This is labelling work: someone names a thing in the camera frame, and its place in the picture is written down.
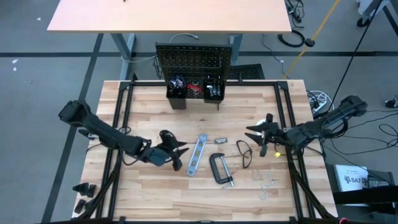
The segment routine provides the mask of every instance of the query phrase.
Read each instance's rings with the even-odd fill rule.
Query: yellow pole
[[[322,24],[319,26],[317,32],[313,35],[313,37],[311,38],[311,40],[316,40],[318,37],[318,34],[321,32],[323,26],[325,25],[326,21],[329,19],[331,13],[335,10],[336,6],[338,5],[338,3],[340,2],[340,0],[336,0],[334,5],[330,8],[329,13],[326,15],[325,19],[323,20]],[[301,53],[294,59],[293,63],[291,64],[291,66],[289,67],[289,69],[287,70],[286,74],[284,75],[284,79],[287,78],[287,76],[290,74],[290,72],[293,70],[293,68],[296,66],[297,62],[299,62],[300,57],[308,50],[308,46],[305,46],[303,51],[301,51]]]

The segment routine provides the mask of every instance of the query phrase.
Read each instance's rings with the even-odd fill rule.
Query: tool caddy
[[[186,99],[219,105],[224,100],[231,55],[228,45],[156,44],[154,67],[165,80],[171,107],[186,109]]]

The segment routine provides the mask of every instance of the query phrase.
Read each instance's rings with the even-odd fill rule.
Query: wooden table
[[[288,84],[296,122],[312,120],[304,82],[289,80]],[[113,120],[119,85],[120,81],[106,81],[99,99],[97,115],[108,124]],[[172,110],[165,97],[165,86],[135,86],[128,122],[132,129],[130,134],[152,139],[154,144],[158,144],[159,131],[168,129],[180,141],[188,142],[190,150],[181,157],[183,167],[178,172],[173,171],[171,164],[156,167],[137,162],[133,166],[122,166],[115,220],[125,216],[127,220],[144,221],[287,221],[289,216],[295,216],[286,157],[275,158],[273,146],[269,146],[266,157],[259,157],[260,148],[244,135],[246,126],[255,125],[267,113],[272,113],[274,121],[279,122],[274,88],[271,86],[227,86],[219,111],[215,105],[205,104],[201,100],[187,100],[186,110]],[[289,124],[289,117],[285,115],[285,118]],[[207,133],[208,140],[196,175],[189,177],[186,174],[187,165],[201,133]],[[227,144],[214,144],[215,138],[222,137],[228,138]],[[254,151],[248,169],[242,168],[242,157],[235,145],[237,140],[248,142]],[[98,141],[90,141],[89,146],[95,144]],[[310,147],[320,148],[315,142]],[[103,146],[88,152],[81,183],[101,185],[106,152]],[[225,160],[234,178],[234,187],[222,189],[222,185],[215,182],[208,161],[215,152],[226,154]],[[322,156],[307,150],[304,159],[310,188],[326,209],[337,215]],[[126,160],[129,162],[132,159],[126,157]],[[271,172],[274,184],[267,189],[267,200],[259,199],[263,195],[260,188],[262,181],[252,179],[254,170],[263,175],[266,184],[269,183],[267,173]],[[301,189],[300,194],[307,217],[308,210]],[[110,190],[104,211],[108,211],[109,196]],[[76,202],[81,198],[89,201],[78,195]]]
[[[111,33],[126,60],[135,35],[127,45],[123,32],[228,33],[234,65],[243,33],[292,31],[284,0],[61,0],[47,30]],[[126,79],[127,68],[125,62],[121,79]]]

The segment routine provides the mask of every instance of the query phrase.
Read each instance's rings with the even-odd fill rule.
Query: glasses
[[[236,146],[242,155],[242,167],[243,169],[246,169],[250,166],[253,150],[250,148],[247,142],[242,140],[236,141]]]

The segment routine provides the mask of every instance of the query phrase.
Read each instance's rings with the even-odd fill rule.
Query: floor
[[[333,1],[319,0],[305,3],[305,26],[302,33],[311,37],[331,8]],[[58,112],[68,100],[85,98],[92,110],[100,97],[104,80],[117,80],[121,59],[105,57],[103,52],[117,52],[109,34],[61,34],[49,33],[46,28],[58,1],[15,0],[0,2],[0,129],[3,153],[0,158],[0,220],[4,223],[39,223],[42,220],[47,199],[60,163],[65,140],[74,135],[73,130],[58,119]],[[369,110],[386,110],[384,100],[396,92],[398,84],[396,62],[398,60],[398,17],[394,6],[381,11],[370,26],[362,45],[360,57],[353,60],[341,86],[336,102],[345,96],[358,95],[369,105]],[[354,0],[341,1],[318,36],[317,43],[302,57],[290,74],[290,78],[304,79],[308,90],[322,90],[333,96],[349,62],[363,28],[356,27],[358,5]],[[221,34],[198,34],[200,40],[178,37],[176,42],[227,44],[228,36]],[[155,42],[168,42],[173,34],[137,34],[137,56],[147,57],[155,51]],[[280,63],[274,60],[261,44],[261,34],[244,35],[239,64],[261,63],[266,79],[282,78]],[[95,43],[100,45],[100,54],[92,54]],[[284,61],[285,70],[302,48],[290,48],[277,40],[275,34],[267,34],[264,42]],[[248,52],[258,52],[255,56]],[[134,64],[132,73],[139,79],[156,79],[149,60]],[[350,125],[376,119],[391,113],[372,112],[350,120]],[[396,127],[398,118],[368,123],[350,129],[347,135],[374,137],[390,141],[394,137],[379,130],[379,124]],[[345,152],[355,152],[379,147],[384,143],[367,139],[339,138],[336,147]],[[88,140],[76,134],[70,151],[67,168],[52,221],[68,220],[72,214],[76,193],[72,186],[79,183],[85,149]],[[348,164],[347,161],[326,151],[330,164]],[[398,151],[384,151],[345,156],[351,162],[372,170],[392,171],[398,179],[396,158]],[[339,214],[350,218],[350,208],[339,207]]]

